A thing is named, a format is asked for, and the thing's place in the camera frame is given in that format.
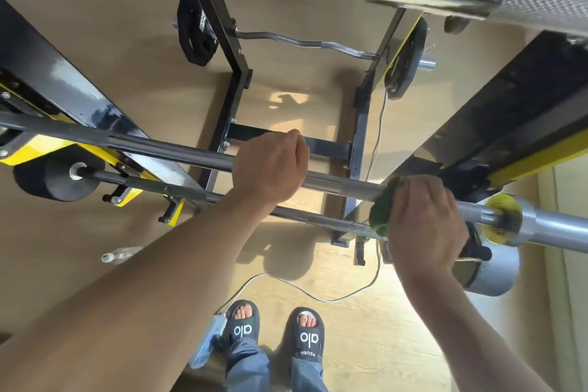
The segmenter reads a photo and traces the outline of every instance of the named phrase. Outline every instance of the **jeans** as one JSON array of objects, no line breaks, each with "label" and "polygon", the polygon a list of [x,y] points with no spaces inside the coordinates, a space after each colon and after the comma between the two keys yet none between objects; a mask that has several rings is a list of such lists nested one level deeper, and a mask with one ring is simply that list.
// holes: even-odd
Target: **jeans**
[{"label": "jeans", "polygon": [[[241,338],[227,358],[231,369],[223,383],[225,392],[269,392],[269,359],[251,338]],[[328,392],[323,367],[317,361],[292,359],[292,392]]]}]

